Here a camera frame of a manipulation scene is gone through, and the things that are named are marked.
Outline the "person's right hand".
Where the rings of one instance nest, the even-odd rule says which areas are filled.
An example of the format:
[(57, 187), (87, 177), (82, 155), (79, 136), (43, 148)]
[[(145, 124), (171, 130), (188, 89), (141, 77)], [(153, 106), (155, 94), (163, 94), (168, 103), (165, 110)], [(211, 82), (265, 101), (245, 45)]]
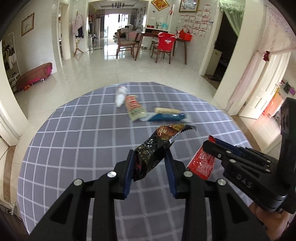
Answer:
[(254, 202), (249, 209), (264, 224), (270, 240), (295, 240), (295, 214), (286, 211), (266, 212)]

